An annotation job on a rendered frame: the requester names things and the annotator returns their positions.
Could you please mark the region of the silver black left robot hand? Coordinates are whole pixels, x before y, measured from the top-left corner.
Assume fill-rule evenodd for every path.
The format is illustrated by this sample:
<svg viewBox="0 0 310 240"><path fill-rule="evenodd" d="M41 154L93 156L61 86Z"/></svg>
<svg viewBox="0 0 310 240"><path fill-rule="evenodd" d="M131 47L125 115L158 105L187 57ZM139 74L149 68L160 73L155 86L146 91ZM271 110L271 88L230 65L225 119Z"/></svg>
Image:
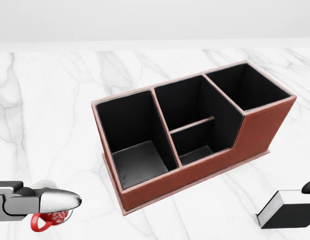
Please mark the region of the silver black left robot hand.
<svg viewBox="0 0 310 240"><path fill-rule="evenodd" d="M22 181L0 181L0 222L21 221L28 214L68 211L81 204L81 197L59 189L55 182L44 179L32 187Z"/></svg>

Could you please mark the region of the red-brown desk caddy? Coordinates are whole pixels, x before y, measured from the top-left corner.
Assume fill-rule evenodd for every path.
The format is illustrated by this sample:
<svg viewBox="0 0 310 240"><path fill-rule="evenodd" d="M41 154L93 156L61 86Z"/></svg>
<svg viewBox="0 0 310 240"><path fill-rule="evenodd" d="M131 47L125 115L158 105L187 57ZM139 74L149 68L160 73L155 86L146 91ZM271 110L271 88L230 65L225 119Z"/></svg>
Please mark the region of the red-brown desk caddy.
<svg viewBox="0 0 310 240"><path fill-rule="evenodd" d="M122 214L267 154L295 100L241 61L92 101Z"/></svg>

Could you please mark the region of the red white patterned mug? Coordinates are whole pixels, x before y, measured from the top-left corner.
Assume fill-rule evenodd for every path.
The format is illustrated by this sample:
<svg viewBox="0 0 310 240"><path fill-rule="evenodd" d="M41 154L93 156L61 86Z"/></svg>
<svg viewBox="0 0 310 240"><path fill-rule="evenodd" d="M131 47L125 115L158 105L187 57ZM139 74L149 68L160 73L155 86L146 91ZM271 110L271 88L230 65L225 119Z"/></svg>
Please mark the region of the red white patterned mug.
<svg viewBox="0 0 310 240"><path fill-rule="evenodd" d="M30 186L32 189L41 189L41 188L51 188L57 189L57 184L50 179L43 179L37 181L36 183ZM32 216L31 219L31 229L34 232L43 232L47 230L50 226L60 225L66 222L72 215L73 210L52 212L52 213L37 213ZM45 224L42 227L39 227L39 220L43 220Z"/></svg>

